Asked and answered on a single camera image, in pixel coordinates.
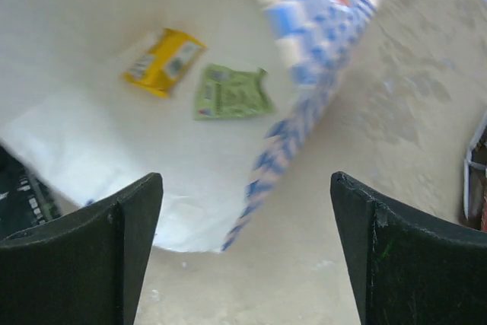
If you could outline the small green snack packet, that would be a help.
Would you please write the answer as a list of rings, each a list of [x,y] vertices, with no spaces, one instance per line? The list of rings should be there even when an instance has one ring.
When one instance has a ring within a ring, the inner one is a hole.
[[[196,91],[193,118],[246,119],[272,113],[273,102],[263,87],[266,76],[264,69],[245,72],[208,65]]]

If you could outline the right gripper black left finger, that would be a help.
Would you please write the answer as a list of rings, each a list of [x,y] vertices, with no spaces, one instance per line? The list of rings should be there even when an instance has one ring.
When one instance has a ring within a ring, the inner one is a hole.
[[[3,324],[132,324],[163,199],[160,174],[1,242]]]

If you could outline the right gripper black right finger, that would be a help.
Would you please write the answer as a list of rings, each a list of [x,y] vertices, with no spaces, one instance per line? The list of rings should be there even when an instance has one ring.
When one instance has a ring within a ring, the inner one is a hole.
[[[363,324],[484,324],[486,235],[429,215],[344,172],[330,196]]]

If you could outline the brown snack bag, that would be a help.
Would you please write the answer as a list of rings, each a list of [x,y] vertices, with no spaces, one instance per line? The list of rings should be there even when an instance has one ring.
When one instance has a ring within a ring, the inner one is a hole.
[[[486,113],[463,159],[463,217],[468,227],[486,232]]]

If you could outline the checkered paper snack bag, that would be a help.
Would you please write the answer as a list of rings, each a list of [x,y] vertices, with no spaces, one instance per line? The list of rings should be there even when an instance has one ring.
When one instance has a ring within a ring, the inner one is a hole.
[[[382,0],[1,0],[1,141],[78,206],[164,178],[154,244],[226,250],[302,149]],[[123,73],[179,30],[206,51],[157,97]],[[210,64],[264,69],[272,113],[195,120]]]

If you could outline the yellow snack packet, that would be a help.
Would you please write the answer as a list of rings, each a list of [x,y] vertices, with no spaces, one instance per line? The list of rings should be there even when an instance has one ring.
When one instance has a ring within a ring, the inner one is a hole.
[[[169,97],[205,51],[205,44],[196,38],[165,28],[159,40],[123,73],[123,78],[157,97]]]

